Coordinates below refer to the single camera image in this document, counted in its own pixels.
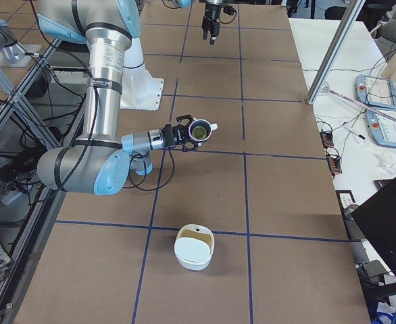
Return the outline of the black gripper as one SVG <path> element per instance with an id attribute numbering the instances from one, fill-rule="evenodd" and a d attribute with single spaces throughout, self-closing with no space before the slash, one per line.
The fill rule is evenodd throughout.
<path id="1" fill-rule="evenodd" d="M 164 148 L 172 149 L 177 145 L 182 146 L 182 152 L 197 151 L 202 142 L 188 141 L 187 125 L 195 121 L 192 115 L 181 115 L 176 118 L 177 126 L 166 124 L 162 128 Z"/>
<path id="2" fill-rule="evenodd" d="M 210 45 L 214 45 L 218 37 L 220 23 L 220 11 L 222 9 L 223 0 L 207 0 L 205 1 L 205 10 L 202 20 L 203 40 L 207 40 L 208 31 L 210 31 Z"/>

